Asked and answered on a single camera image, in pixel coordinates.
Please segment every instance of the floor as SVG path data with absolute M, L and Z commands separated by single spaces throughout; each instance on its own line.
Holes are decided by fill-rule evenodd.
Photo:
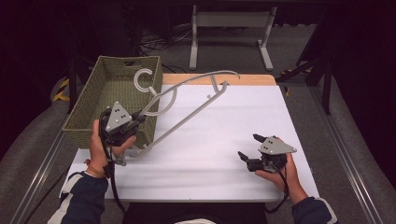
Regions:
M 265 70 L 256 44 L 262 30 L 201 30 L 198 64 L 193 72 L 228 69 L 240 74 L 278 77 L 283 70 L 295 67 L 314 29 L 315 25 L 273 28 L 268 43 L 275 68 L 272 72 Z M 152 40 L 152 37 L 154 35 L 145 36 L 147 40 Z M 147 55 L 161 56 L 166 65 L 164 72 L 191 73 L 188 68 L 189 29 L 181 29 L 181 35 L 176 36 L 175 40 L 179 41 L 166 49 L 142 49 Z M 321 83 L 316 87 L 306 87 L 303 80 L 304 75 L 299 75 L 278 85 L 281 90 L 284 86 L 290 90 L 290 95 L 284 94 L 284 99 L 320 196 L 329 202 L 341 223 L 396 223 L 396 192 L 373 160 L 348 112 L 336 80 L 332 81 L 330 116 L 325 115 L 320 106 Z M 53 92 L 58 87 L 59 83 L 54 86 Z M 48 196 L 29 217 L 28 223 L 44 223 L 57 209 L 64 182 L 62 174 L 78 149 L 61 131 L 67 111 L 68 102 L 53 102 L 49 109 L 26 127 L 1 160 L 2 222 L 22 223 L 47 191 Z M 52 189 L 58 178 L 61 178 L 60 182 Z M 293 223 L 290 202 L 286 202 L 277 213 L 267 215 L 267 219 L 268 223 Z M 113 201 L 106 201 L 102 222 L 121 221 L 119 208 Z

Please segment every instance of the white metal stand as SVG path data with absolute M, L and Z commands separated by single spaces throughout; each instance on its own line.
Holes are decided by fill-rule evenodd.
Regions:
M 258 40 L 262 59 L 267 71 L 274 69 L 267 50 L 267 42 L 270 36 L 272 24 L 276 14 L 276 7 L 272 7 L 269 12 L 208 12 L 197 11 L 197 6 L 192 10 L 192 43 L 190 55 L 190 69 L 197 67 L 198 54 L 198 27 L 262 27 L 265 33 L 262 39 Z

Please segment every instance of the gray floor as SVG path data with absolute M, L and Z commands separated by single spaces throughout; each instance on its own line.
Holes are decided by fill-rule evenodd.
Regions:
M 240 74 L 271 74 L 278 77 L 281 71 L 295 67 L 295 62 L 314 28 L 313 25 L 284 26 L 275 27 L 272 30 L 268 51 L 275 69 L 271 73 L 265 71 L 256 45 L 262 31 L 238 30 L 241 34 L 233 35 L 229 30 L 206 30 L 199 35 L 198 64 L 194 72 L 229 69 Z M 189 39 L 185 39 L 167 50 L 152 51 L 150 55 L 160 55 L 164 64 L 179 66 L 190 72 L 188 70 L 190 43 Z M 313 92 L 320 91 L 320 85 L 308 88 L 301 83 L 302 77 L 297 77 L 292 83 L 287 84 L 290 88 L 290 96 L 285 95 L 285 102 L 308 163 L 314 172 L 319 194 L 330 203 L 341 223 L 375 223 L 366 216 L 366 210 L 362 206 L 364 202 L 358 197 L 356 186 L 351 184 L 353 176 L 346 172 L 347 167 L 343 164 L 343 160 L 340 160 L 337 143 L 326 122 L 330 120 L 335 124 L 346 147 L 346 153 L 353 161 L 382 223 L 396 223 L 396 192 L 373 160 L 337 89 L 335 80 L 332 83 L 332 115 L 327 117 L 323 116 L 321 107 L 318 106 L 313 94 Z M 9 223 L 13 218 L 26 190 L 35 178 L 36 171 L 40 168 L 49 149 L 53 148 L 51 146 L 59 136 L 58 132 L 66 118 L 67 110 L 67 102 L 53 102 L 52 107 L 26 127 L 1 160 L 1 223 Z M 36 188 L 38 193 L 31 200 L 32 205 L 43 197 L 44 192 L 70 164 L 77 146 L 65 136 L 59 149 L 53 165 L 48 167 L 49 174 L 42 176 L 46 180 L 44 185 Z M 50 218 L 59 205 L 58 194 L 63 182 L 64 178 L 39 206 L 29 223 L 45 223 Z M 292 223 L 290 211 L 290 203 L 287 202 L 277 213 L 267 215 L 268 222 Z M 102 220 L 103 223 L 121 222 L 121 212 L 113 201 L 106 201 L 106 211 Z

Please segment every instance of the dark pants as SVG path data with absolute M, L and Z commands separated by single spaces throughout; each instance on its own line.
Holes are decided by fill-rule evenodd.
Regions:
M 264 203 L 130 203 L 123 223 L 170 224 L 206 218 L 217 224 L 266 224 Z

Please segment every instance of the hand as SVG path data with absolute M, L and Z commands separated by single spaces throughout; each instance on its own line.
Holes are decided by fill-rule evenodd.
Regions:
M 307 198 L 308 196 L 306 195 L 303 187 L 300 184 L 300 180 L 297 174 L 297 168 L 294 163 L 293 157 L 291 156 L 291 153 L 287 153 L 286 158 L 288 162 L 286 162 L 286 166 L 281 170 L 281 172 L 283 175 L 285 175 L 286 168 L 285 177 L 289 186 L 290 200 L 292 204 L 297 204 L 299 201 Z M 255 172 L 255 174 L 273 182 L 278 189 L 280 189 L 282 192 L 284 191 L 285 184 L 279 174 L 272 174 L 263 170 L 258 170 Z
M 134 135 L 129 137 L 120 147 L 113 147 L 113 153 L 116 155 L 124 153 L 127 148 L 131 147 L 135 140 L 136 137 Z M 90 153 L 91 167 L 104 174 L 105 171 L 103 170 L 103 167 L 107 166 L 107 158 L 99 137 L 99 119 L 93 121 Z M 100 177 L 97 173 L 91 171 L 90 169 L 87 169 L 87 173 L 96 177 Z

